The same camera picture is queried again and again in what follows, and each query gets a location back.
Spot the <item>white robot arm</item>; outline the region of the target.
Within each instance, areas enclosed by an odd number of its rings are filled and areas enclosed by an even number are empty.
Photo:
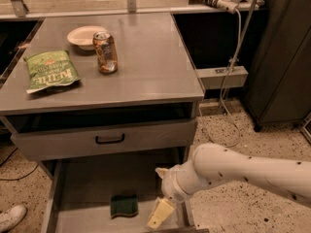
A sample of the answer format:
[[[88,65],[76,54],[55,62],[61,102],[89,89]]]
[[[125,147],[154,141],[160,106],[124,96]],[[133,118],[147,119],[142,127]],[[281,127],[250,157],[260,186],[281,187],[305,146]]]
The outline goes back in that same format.
[[[250,156],[207,143],[198,146],[185,163],[155,171],[163,196],[155,200],[147,223],[152,230],[194,193],[232,181],[252,184],[306,207],[311,204],[310,161]]]

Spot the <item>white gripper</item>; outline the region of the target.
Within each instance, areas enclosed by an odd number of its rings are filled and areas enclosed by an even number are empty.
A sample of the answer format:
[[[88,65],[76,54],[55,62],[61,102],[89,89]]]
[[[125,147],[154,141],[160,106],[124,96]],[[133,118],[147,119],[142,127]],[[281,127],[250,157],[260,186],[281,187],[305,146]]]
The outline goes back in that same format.
[[[147,222],[152,230],[158,229],[172,215],[176,209],[173,203],[185,202],[198,190],[198,176],[191,162],[170,169],[157,167],[155,172],[162,179],[161,190],[165,197],[155,200]]]

